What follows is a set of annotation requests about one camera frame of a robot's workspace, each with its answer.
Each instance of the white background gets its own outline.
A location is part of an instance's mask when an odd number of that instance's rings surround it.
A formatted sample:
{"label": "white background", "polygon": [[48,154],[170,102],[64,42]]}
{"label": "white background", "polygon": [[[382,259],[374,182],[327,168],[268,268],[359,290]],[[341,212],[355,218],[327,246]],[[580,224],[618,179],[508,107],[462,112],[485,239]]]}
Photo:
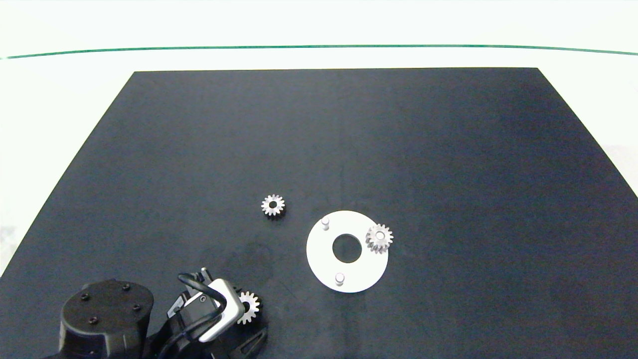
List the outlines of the white background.
{"label": "white background", "polygon": [[[0,57],[124,47],[495,44],[638,52],[631,1],[11,2]],[[638,192],[638,56],[521,49],[100,52],[0,59],[0,273],[134,71],[537,67]]]}

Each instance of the small spur gear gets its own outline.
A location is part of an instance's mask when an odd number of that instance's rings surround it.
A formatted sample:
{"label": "small spur gear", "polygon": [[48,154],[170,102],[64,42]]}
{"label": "small spur gear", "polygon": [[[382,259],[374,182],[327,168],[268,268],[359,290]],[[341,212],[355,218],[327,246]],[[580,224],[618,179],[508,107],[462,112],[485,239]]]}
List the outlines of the small spur gear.
{"label": "small spur gear", "polygon": [[392,231],[384,224],[373,225],[366,233],[367,247],[375,253],[386,252],[393,238]]}
{"label": "small spur gear", "polygon": [[239,301],[244,303],[244,307],[248,306],[244,315],[239,318],[237,324],[246,324],[250,323],[254,317],[257,317],[257,312],[259,311],[259,298],[255,296],[254,293],[250,292],[242,292],[239,296]]}
{"label": "small spur gear", "polygon": [[263,199],[262,211],[268,217],[278,217],[286,211],[286,204],[280,195],[272,194]]}

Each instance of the white circular plate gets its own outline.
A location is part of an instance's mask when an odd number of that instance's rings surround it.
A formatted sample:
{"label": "white circular plate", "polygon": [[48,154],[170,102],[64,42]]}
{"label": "white circular plate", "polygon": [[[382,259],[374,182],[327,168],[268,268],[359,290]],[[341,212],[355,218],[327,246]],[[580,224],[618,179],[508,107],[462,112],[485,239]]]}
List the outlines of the white circular plate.
{"label": "white circular plate", "polygon": [[[322,218],[315,223],[308,234],[306,255],[310,269],[317,279],[328,288],[344,293],[356,293],[373,286],[385,272],[388,252],[374,253],[366,244],[366,233],[376,225],[374,221],[359,212],[337,211],[324,218],[329,220],[324,230]],[[344,263],[332,251],[334,240],[342,234],[349,234],[361,244],[361,256],[352,263]],[[336,277],[343,283],[338,286]]]}

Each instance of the black tabletop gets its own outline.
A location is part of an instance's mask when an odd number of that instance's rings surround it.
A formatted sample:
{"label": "black tabletop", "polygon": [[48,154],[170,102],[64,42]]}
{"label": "black tabletop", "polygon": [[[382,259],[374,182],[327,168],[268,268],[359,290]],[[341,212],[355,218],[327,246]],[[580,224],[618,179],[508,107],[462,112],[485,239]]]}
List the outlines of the black tabletop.
{"label": "black tabletop", "polygon": [[[394,232],[361,293],[308,266],[336,210]],[[55,353],[64,301],[109,278],[153,292],[155,332],[202,266],[263,298],[260,358],[637,357],[637,238],[537,69],[137,72],[0,279],[0,357]]]}

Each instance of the black cable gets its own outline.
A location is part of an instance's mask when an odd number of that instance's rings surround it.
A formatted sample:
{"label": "black cable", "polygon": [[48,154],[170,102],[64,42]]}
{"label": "black cable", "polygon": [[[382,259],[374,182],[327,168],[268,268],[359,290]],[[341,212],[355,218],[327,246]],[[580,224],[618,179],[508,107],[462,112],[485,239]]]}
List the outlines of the black cable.
{"label": "black cable", "polygon": [[[177,343],[183,337],[189,335],[189,332],[196,330],[197,328],[208,323],[209,321],[213,321],[217,319],[217,317],[224,311],[224,308],[226,308],[226,297],[224,297],[220,292],[216,291],[215,289],[196,280],[195,277],[192,276],[191,274],[180,273],[177,276],[177,278],[179,279],[180,282],[186,284],[187,286],[193,289],[196,289],[202,292],[203,294],[207,294],[211,298],[215,299],[217,302],[219,302],[219,307],[217,307],[217,309],[212,311],[210,314],[207,314],[197,319],[196,321],[192,322],[190,325],[185,327],[181,332],[173,334],[173,336],[171,336],[167,340],[166,344],[162,346],[162,349],[159,352],[157,359],[164,359],[168,353],[168,350],[172,348],[172,346],[174,346],[175,343]],[[195,339],[189,338],[189,341],[194,341],[194,340],[197,340],[197,338]]]}
{"label": "black cable", "polygon": [[195,279],[195,277],[192,274],[189,273],[180,273],[177,276],[177,279],[179,279],[180,282],[186,284],[187,286],[193,288],[193,289],[197,289],[198,291],[207,294],[208,296],[210,296],[211,298],[215,299],[216,301],[219,302],[219,306],[222,308],[222,310],[226,307],[226,297],[224,297],[223,295],[221,295],[220,292],[216,291],[215,289],[205,285],[204,283],[200,282],[199,280]]}

